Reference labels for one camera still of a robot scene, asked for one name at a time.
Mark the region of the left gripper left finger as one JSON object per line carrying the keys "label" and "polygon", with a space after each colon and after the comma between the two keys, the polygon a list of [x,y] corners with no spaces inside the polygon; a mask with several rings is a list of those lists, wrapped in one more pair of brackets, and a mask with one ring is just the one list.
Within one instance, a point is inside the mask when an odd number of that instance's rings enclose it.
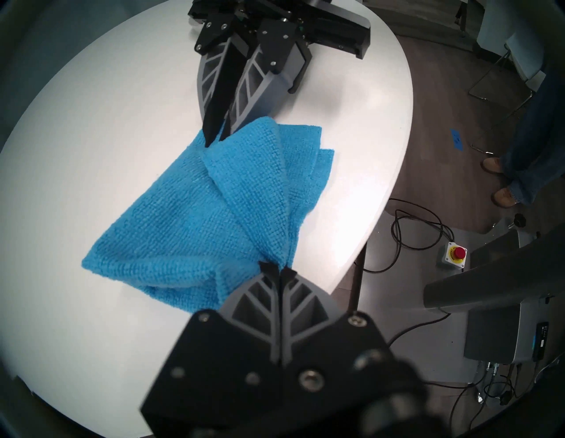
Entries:
{"label": "left gripper left finger", "polygon": [[277,401],[280,272],[259,269],[219,310],[190,317],[141,406],[154,437],[213,437]]}

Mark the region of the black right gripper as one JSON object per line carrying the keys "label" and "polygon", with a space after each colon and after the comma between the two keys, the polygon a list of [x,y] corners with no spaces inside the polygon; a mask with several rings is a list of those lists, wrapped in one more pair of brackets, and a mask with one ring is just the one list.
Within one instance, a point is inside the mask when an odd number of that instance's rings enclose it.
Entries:
{"label": "black right gripper", "polygon": [[[332,1],[193,1],[188,17],[202,25],[195,52],[205,146],[272,116],[296,92],[312,59],[305,42],[363,59],[371,39],[368,19]],[[249,60],[248,46],[256,47]]]}

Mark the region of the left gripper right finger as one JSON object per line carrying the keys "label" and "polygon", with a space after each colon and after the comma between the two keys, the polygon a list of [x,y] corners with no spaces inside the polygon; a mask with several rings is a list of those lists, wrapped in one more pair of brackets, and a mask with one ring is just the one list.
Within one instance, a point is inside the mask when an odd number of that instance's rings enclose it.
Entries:
{"label": "left gripper right finger", "polygon": [[281,270],[281,396],[388,398],[399,361],[372,319],[344,311],[289,267]]}

